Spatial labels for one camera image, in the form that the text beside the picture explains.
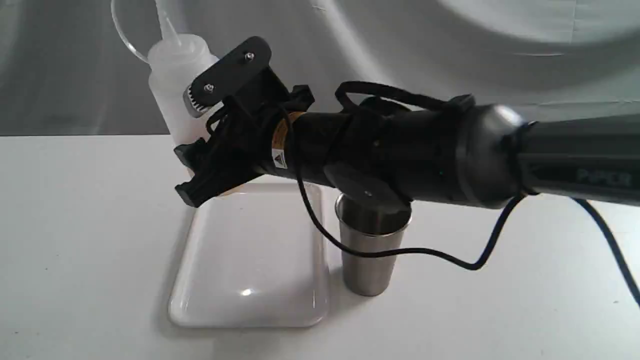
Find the white table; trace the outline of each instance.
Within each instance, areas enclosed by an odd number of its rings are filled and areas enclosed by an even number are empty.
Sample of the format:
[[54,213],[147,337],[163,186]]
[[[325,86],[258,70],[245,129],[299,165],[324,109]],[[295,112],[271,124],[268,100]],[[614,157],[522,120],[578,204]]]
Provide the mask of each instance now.
[[[640,310],[572,201],[527,199],[486,268],[398,260],[368,299],[332,278],[294,330],[187,330],[166,314],[192,210],[169,136],[0,138],[0,359],[639,359]],[[337,234],[324,191],[328,229]],[[598,203],[640,279],[640,209]],[[496,211],[414,205],[405,245],[475,260]],[[335,270],[339,253],[328,247]]]

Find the black cable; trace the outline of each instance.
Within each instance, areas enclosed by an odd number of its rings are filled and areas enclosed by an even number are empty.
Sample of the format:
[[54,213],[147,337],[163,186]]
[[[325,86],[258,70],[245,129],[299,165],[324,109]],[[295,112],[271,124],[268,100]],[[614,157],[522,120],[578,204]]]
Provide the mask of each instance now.
[[607,223],[604,221],[602,216],[598,213],[598,211],[587,201],[584,199],[574,199],[583,209],[591,215],[593,221],[595,221],[596,225],[600,228],[600,231],[604,235],[604,238],[607,240],[609,247],[611,248],[611,252],[613,253],[613,258],[616,260],[618,264],[618,268],[622,273],[622,277],[625,278],[625,283],[629,288],[629,292],[633,296],[634,300],[640,306],[640,291],[638,291],[638,286],[636,285],[636,281],[634,280],[633,275],[631,275],[631,271],[627,266],[627,262],[625,261],[625,257],[622,255],[622,251],[620,251],[620,247],[616,242],[616,238],[613,236],[613,233],[607,226]]
[[[302,180],[302,173],[300,171],[300,167],[298,166],[299,163],[299,148],[298,148],[298,144],[296,142],[296,136],[294,134],[294,130],[293,130],[293,123],[291,122],[291,118],[289,117],[289,113],[287,113],[286,110],[284,110],[284,108],[280,108],[280,112],[283,115],[283,118],[285,119],[286,123],[287,123],[287,128],[288,131],[290,132],[290,137],[291,137],[291,143],[293,146],[293,164],[291,164],[294,168],[294,173],[296,174],[296,181],[298,183],[298,188],[300,189],[300,195],[302,196],[302,201],[305,204],[305,208],[307,209],[307,213],[309,214],[309,217],[311,218],[311,222],[313,222],[313,224],[315,225],[316,229],[322,234],[324,235],[327,239],[329,239],[329,241],[334,244],[338,249],[340,249],[341,251],[346,252],[347,254],[351,254],[353,256],[358,256],[361,258],[384,258],[387,256],[396,256],[396,255],[402,255],[402,254],[425,254],[425,255],[432,255],[435,256],[437,258],[446,260],[450,263],[453,263],[455,265],[458,265],[462,268],[465,268],[467,270],[480,270],[484,264],[486,264],[486,262],[489,260],[489,257],[491,256],[491,253],[493,252],[493,249],[495,248],[495,244],[498,242],[498,237],[500,236],[500,233],[502,232],[502,228],[504,227],[504,224],[507,221],[507,218],[509,217],[509,215],[511,214],[511,212],[513,211],[513,209],[516,207],[516,205],[518,205],[518,203],[520,203],[520,201],[522,201],[522,199],[524,197],[522,196],[518,196],[518,197],[514,197],[513,199],[511,199],[508,203],[507,206],[502,210],[502,213],[500,214],[500,217],[498,218],[498,220],[495,223],[495,226],[493,227],[493,231],[491,232],[491,235],[489,236],[489,241],[486,244],[486,247],[484,248],[482,254],[480,255],[480,258],[475,262],[475,263],[467,263],[466,261],[460,260],[452,255],[446,254],[444,252],[438,251],[438,250],[434,250],[434,249],[427,249],[427,248],[423,248],[423,247],[409,247],[409,248],[403,248],[403,249],[394,249],[394,250],[386,250],[386,251],[379,251],[379,252],[362,252],[362,251],[357,251],[357,250],[353,250],[352,248],[344,245],[343,243],[341,243],[340,241],[336,240],[336,238],[334,238],[322,225],[322,223],[320,223],[320,221],[318,220],[318,218],[316,217],[316,214],[314,213],[313,207],[311,206],[311,203],[309,201],[309,197],[307,196],[307,190],[305,189],[305,185],[303,184],[303,180]],[[582,199],[573,199],[575,202],[577,202],[578,204],[580,204],[580,206],[582,206],[587,213],[589,213],[589,215],[591,215],[591,218],[593,219],[593,221],[595,221],[596,225],[598,225],[598,227],[600,228],[600,231],[602,232],[602,234],[604,235],[605,239],[607,240],[607,243],[609,244],[609,247],[611,248],[611,252],[613,253],[613,257],[615,258],[617,264],[618,264],[618,268],[620,269],[620,272],[622,273],[622,276],[625,279],[625,282],[627,284],[627,287],[629,288],[629,291],[631,292],[631,295],[633,296],[634,300],[636,301],[636,303],[638,304],[638,306],[640,307],[640,291],[638,290],[638,287],[636,285],[636,282],[631,274],[631,271],[629,270],[629,267],[627,266],[627,262],[625,261],[625,258],[622,255],[622,252],[620,251],[620,247],[618,246],[618,243],[616,242],[615,237],[613,236],[613,233],[611,232],[611,230],[609,229],[609,227],[607,226],[607,223],[604,221],[604,219],[600,216],[600,214],[598,213],[598,211],[586,200],[582,200]]]

